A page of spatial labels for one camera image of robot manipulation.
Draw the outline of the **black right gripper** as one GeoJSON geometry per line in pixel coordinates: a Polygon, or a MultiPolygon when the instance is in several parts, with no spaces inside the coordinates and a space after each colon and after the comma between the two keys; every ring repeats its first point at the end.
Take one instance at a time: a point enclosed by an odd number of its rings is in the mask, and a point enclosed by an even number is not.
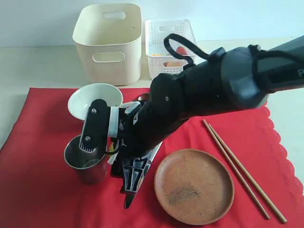
{"type": "Polygon", "coordinates": [[[161,100],[134,103],[135,108],[114,107],[110,112],[110,136],[119,143],[110,157],[111,177],[123,177],[121,193],[136,194],[154,160],[148,154],[190,118],[189,103],[161,100]]]}

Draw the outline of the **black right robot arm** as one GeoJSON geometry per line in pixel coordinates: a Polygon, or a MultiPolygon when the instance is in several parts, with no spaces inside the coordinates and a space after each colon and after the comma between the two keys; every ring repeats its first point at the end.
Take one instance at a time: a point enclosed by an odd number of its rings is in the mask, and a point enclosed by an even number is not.
{"type": "Polygon", "coordinates": [[[123,193],[138,191],[150,151],[190,118],[254,109],[271,93],[304,86],[303,37],[271,50],[249,45],[209,54],[173,33],[163,43],[187,64],[180,73],[156,76],[148,100],[120,107],[121,148],[111,173],[123,179],[123,193]]]}

